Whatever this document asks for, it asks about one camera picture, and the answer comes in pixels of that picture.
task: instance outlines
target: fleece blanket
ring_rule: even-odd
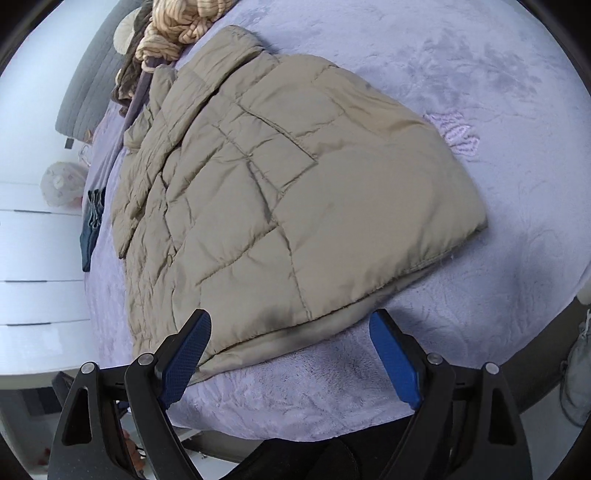
[[[280,53],[331,59],[430,115],[474,179],[487,231],[388,303],[426,350],[467,367],[501,364],[589,278],[591,100],[560,46],[517,1],[343,0],[334,8],[241,0],[217,24],[249,28]],[[132,342],[121,263],[103,227],[86,291],[98,360],[109,367],[132,360]],[[361,322],[300,352],[193,385],[168,413],[179,426],[244,438],[319,440],[411,411]]]

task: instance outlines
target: floor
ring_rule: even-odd
[[[534,480],[547,480],[573,446],[581,429],[572,425],[560,408],[556,387],[521,415],[530,447]]]

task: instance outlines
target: beige knit garment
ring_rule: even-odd
[[[152,21],[139,42],[135,56],[142,60],[142,69],[149,57],[178,60],[184,46],[195,43],[222,18],[236,0],[155,0]]]

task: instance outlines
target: metal screw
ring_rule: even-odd
[[[443,357],[439,353],[430,353],[427,355],[427,362],[432,365],[441,365],[443,363]]]
[[[143,355],[140,355],[138,358],[138,363],[143,366],[149,365],[153,361],[154,356],[151,353],[144,353]]]
[[[92,362],[88,362],[85,363],[84,365],[82,365],[82,368],[80,369],[82,371],[82,373],[84,374],[89,374],[90,372],[92,372],[95,369],[95,365]]]
[[[484,368],[486,368],[486,371],[489,372],[491,375],[496,375],[499,372],[499,367],[492,363],[492,362],[488,362]]]

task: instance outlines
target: white drawer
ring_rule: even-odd
[[[71,322],[89,318],[84,282],[0,282],[0,325]]]
[[[0,325],[0,375],[78,369],[97,361],[90,320],[49,325]]]

